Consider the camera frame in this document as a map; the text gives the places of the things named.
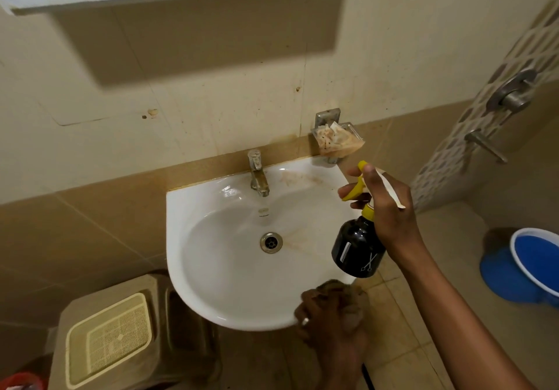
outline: white bucket rim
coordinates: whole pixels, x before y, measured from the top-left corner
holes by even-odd
[[[518,267],[522,270],[522,272],[530,279],[530,281],[532,281],[535,285],[537,285],[541,289],[545,290],[547,293],[553,294],[555,297],[559,297],[558,291],[555,291],[552,288],[549,288],[548,286],[543,284],[542,282],[538,281],[538,279],[534,277],[530,273],[530,271],[528,271],[526,267],[522,264],[520,258],[516,253],[516,248],[515,248],[516,239],[521,236],[539,237],[541,239],[549,241],[550,243],[553,243],[554,245],[557,246],[557,248],[559,248],[559,236],[551,231],[542,230],[540,228],[521,228],[520,230],[516,231],[512,235],[512,237],[510,238],[510,245],[509,245],[510,252],[513,255],[514,261],[516,262]]]

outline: drain strainer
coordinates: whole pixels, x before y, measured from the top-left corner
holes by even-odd
[[[260,238],[260,248],[266,253],[276,253],[283,245],[283,238],[276,232],[267,232]]]

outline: yellow spray trigger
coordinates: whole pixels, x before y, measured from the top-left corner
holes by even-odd
[[[363,168],[365,167],[366,164],[367,164],[367,162],[365,162],[365,160],[361,160],[357,164],[357,167],[359,168],[359,170],[361,172],[363,172]],[[365,188],[366,188],[365,181],[363,180],[363,175],[361,175],[357,179],[357,183],[355,184],[355,187],[353,187],[353,189],[349,192],[349,194],[346,197],[344,197],[342,199],[342,201],[347,202],[348,200],[352,200],[352,199],[356,198],[357,196],[360,196],[361,194],[363,194],[363,190]]]

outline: sink basin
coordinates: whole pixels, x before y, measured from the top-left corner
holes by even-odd
[[[250,173],[167,193],[167,263],[177,293],[199,315],[237,330],[288,327],[303,291],[354,279],[330,254],[342,224],[359,216],[337,195],[347,183],[339,168],[305,158],[264,172],[268,197],[250,188]],[[269,232],[283,239],[273,254],[261,248]]]

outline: beige plastic bin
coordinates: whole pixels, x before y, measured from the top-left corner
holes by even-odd
[[[143,390],[219,374],[217,330],[165,275],[143,275],[62,312],[49,390]]]

